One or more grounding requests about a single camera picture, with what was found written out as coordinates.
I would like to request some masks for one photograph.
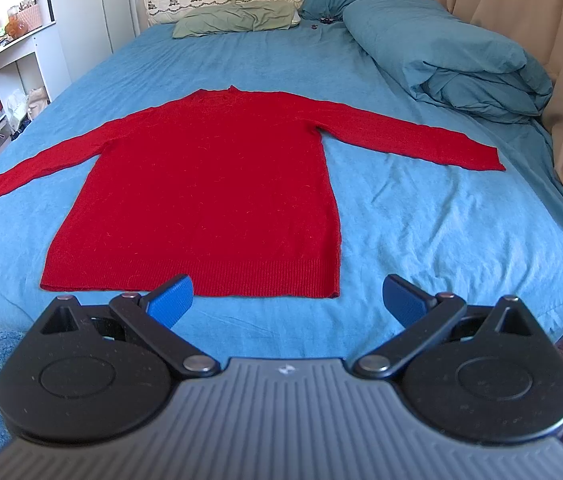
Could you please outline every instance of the white logo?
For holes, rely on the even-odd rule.
[[[281,374],[284,374],[286,376],[292,374],[296,369],[297,368],[295,368],[293,365],[289,365],[287,363],[284,366],[277,368],[277,370],[279,370]]]

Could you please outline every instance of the silver screw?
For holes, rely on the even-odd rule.
[[[385,372],[390,368],[390,360],[383,355],[364,355],[358,362],[359,368],[372,374]]]
[[[210,372],[215,360],[207,355],[191,355],[184,359],[184,368],[191,372]]]

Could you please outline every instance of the rolled comforter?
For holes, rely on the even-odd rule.
[[[552,94],[545,70],[518,43],[462,22],[434,0],[357,0],[343,21],[419,101],[519,123],[541,115]]]

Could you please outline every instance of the blue bed sheet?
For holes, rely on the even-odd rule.
[[[464,132],[496,146],[507,171],[437,166],[325,135],[343,237],[340,298],[196,297],[175,332],[223,362],[354,358],[402,330],[381,299],[383,278],[397,272],[425,290],[452,289],[477,304],[518,294],[554,340],[562,336],[563,187],[553,175],[548,134],[537,123],[490,123],[415,102],[343,23],[313,24],[183,40],[170,38],[172,26],[152,27],[63,92],[0,157],[0,173],[105,121],[230,85]],[[26,329],[54,296],[39,288],[46,252],[93,163],[0,198],[0,330]],[[141,203],[136,211],[142,214]],[[113,295],[76,294],[82,304]]]

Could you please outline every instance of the pink basket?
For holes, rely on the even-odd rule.
[[[28,7],[17,13],[17,19],[28,25],[28,31],[42,26],[42,11],[39,4]]]

